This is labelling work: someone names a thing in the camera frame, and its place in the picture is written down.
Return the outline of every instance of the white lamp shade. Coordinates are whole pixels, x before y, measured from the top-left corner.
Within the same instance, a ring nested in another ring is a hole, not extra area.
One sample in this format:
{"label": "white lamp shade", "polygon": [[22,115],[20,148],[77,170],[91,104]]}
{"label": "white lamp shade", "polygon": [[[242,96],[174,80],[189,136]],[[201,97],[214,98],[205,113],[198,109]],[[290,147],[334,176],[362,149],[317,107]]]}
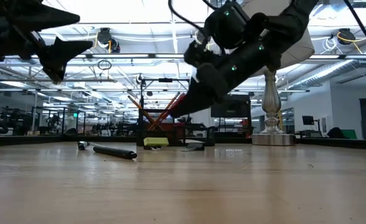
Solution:
{"label": "white lamp shade", "polygon": [[[262,12],[268,16],[278,16],[289,6],[289,4],[290,0],[245,0],[244,3],[242,3],[242,8],[249,17],[252,17],[258,12]],[[310,58],[314,53],[314,46],[308,29],[306,29],[301,40],[282,55],[281,68],[300,63]],[[261,69],[252,76],[263,75],[265,69],[266,68]]]}

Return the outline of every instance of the lamp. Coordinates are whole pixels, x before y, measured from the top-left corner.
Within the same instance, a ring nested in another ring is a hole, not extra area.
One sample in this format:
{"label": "lamp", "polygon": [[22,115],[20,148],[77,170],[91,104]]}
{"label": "lamp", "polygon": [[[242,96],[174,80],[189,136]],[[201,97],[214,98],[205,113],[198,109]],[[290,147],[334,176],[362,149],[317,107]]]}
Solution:
{"label": "lamp", "polygon": [[[278,16],[284,9],[290,5],[290,0],[245,0],[242,9],[252,17],[258,12],[268,16]],[[289,48],[281,56],[281,67],[286,68],[300,63],[315,53],[311,37],[306,29],[303,37],[295,45]],[[280,120],[278,112],[281,110],[281,99],[275,86],[275,74],[277,71],[269,71],[263,67],[253,75],[265,75],[265,91],[262,100],[262,108],[266,112],[265,130],[260,134],[252,136],[252,142],[255,145],[265,146],[290,146],[294,145],[294,136],[285,134],[279,128]]]}

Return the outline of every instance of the yellow object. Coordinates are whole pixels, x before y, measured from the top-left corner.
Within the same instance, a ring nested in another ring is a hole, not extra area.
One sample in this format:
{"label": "yellow object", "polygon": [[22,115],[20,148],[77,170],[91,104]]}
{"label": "yellow object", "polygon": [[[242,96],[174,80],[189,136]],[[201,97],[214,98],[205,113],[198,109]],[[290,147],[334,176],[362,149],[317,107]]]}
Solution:
{"label": "yellow object", "polygon": [[358,45],[356,44],[356,43],[353,43],[354,44],[354,46],[357,48],[357,50],[361,53],[361,54],[364,54],[364,53],[362,53],[362,51],[359,49],[359,47],[358,47]]}
{"label": "yellow object", "polygon": [[144,146],[168,146],[168,138],[145,138]]}
{"label": "yellow object", "polygon": [[340,34],[341,34],[341,32],[338,32],[338,33],[337,33],[337,38],[339,38],[339,39],[341,39],[341,40],[344,40],[344,41],[346,41],[346,42],[356,43],[356,42],[361,42],[361,41],[363,41],[363,40],[366,40],[366,38],[362,38],[362,39],[360,39],[360,40],[347,40],[347,39],[345,39],[345,38],[343,38],[343,37],[340,37]]}

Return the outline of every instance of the silver lamp base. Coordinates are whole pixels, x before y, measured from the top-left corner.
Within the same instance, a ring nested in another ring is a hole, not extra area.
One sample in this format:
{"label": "silver lamp base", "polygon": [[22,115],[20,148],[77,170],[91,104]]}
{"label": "silver lamp base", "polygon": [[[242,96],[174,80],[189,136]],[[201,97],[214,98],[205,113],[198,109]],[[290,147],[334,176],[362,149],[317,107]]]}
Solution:
{"label": "silver lamp base", "polygon": [[256,146],[294,146],[295,136],[292,134],[254,134],[252,144]]}

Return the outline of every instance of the wooden surface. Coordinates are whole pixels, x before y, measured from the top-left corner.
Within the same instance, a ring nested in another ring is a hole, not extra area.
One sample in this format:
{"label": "wooden surface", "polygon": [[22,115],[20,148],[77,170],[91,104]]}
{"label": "wooden surface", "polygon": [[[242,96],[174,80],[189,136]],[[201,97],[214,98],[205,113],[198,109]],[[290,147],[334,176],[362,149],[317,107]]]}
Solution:
{"label": "wooden surface", "polygon": [[72,142],[0,147],[0,223],[366,223],[366,150],[218,145],[138,156]]}

